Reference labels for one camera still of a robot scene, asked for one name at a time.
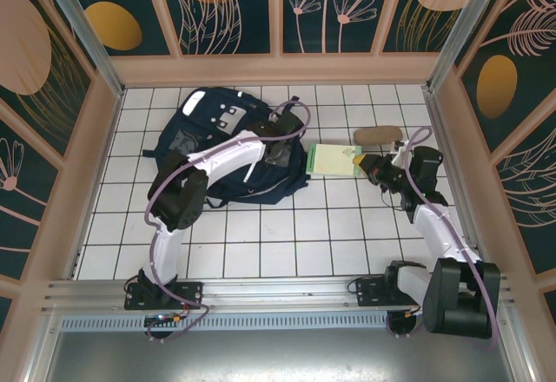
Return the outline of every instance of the navy blue backpack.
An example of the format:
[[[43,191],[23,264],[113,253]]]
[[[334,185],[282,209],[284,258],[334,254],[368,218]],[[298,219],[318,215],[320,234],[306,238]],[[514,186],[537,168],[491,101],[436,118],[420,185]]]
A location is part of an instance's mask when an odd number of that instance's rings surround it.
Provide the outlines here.
[[[197,91],[204,96],[189,115],[183,113],[188,99]],[[288,111],[294,104],[289,104]],[[223,143],[255,122],[267,122],[272,109],[252,95],[225,88],[196,89],[182,103],[161,133],[155,150],[143,150],[145,157],[156,158],[160,170],[170,151],[182,155],[201,152]],[[207,196],[221,200],[217,207],[230,201],[253,204],[276,204],[300,188],[307,186],[309,176],[305,173],[307,153],[300,137],[290,140],[289,164],[280,167],[264,160],[255,165],[247,182],[243,182],[249,166],[242,167],[214,183]]]

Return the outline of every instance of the enclosure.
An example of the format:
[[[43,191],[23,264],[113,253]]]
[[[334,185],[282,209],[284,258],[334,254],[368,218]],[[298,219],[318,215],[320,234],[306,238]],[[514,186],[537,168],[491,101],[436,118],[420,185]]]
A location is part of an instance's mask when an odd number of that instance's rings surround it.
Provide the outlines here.
[[[556,0],[0,4],[0,379],[552,380]],[[273,108],[298,96],[306,150],[432,127],[452,221],[502,272],[495,349],[396,339],[387,306],[357,305],[354,278],[436,261],[399,195],[364,175],[312,175],[276,205],[205,205],[178,279],[203,283],[210,313],[150,344],[153,313],[123,308],[154,233],[142,213],[158,171],[142,152],[208,86]]]

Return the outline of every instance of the wall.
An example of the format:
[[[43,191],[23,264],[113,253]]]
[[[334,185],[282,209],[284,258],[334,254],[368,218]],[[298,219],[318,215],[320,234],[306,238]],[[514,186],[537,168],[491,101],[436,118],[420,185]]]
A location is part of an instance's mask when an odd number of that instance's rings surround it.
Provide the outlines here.
[[[50,0],[0,0],[0,369],[75,255],[116,98]]]
[[[424,82],[467,0],[79,2],[123,82],[162,86]]]
[[[487,251],[546,375],[556,374],[555,12],[556,0],[491,2],[439,91]]]

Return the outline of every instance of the white tile floor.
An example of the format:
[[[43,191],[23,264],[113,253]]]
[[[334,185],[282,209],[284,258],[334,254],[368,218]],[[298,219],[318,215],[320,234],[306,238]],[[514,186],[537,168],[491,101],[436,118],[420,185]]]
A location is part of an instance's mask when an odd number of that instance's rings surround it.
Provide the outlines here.
[[[302,139],[349,144],[356,128],[393,124],[404,136],[431,124],[420,86],[325,85],[237,87],[270,105],[299,96],[313,121]],[[130,89],[120,114],[75,278],[125,279],[146,259],[153,229],[142,220],[156,176],[152,149],[178,105],[192,91]],[[436,146],[431,138],[428,143]],[[380,147],[366,149],[381,152]],[[450,204],[448,180],[438,189]],[[383,195],[388,206],[400,197]],[[229,204],[207,210],[186,234],[181,278],[258,278],[382,273],[391,260],[433,267],[424,240],[405,213],[387,207],[367,180],[314,176],[276,206]],[[450,208],[460,227],[455,207]]]

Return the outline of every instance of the mounting plate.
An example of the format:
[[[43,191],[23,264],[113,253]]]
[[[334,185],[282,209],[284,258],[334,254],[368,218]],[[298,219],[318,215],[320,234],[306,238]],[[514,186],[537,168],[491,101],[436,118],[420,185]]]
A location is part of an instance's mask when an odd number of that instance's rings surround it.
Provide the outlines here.
[[[202,283],[201,282],[176,282],[170,290],[176,295],[193,302],[202,302]],[[183,305],[178,300],[170,297],[154,299],[149,293],[144,291],[138,282],[128,285],[126,292],[125,310],[148,311],[148,310],[182,310]],[[198,310],[198,306],[191,306],[192,310]]]
[[[383,276],[359,278],[355,281],[358,306],[413,306],[413,298],[399,289],[388,290]]]

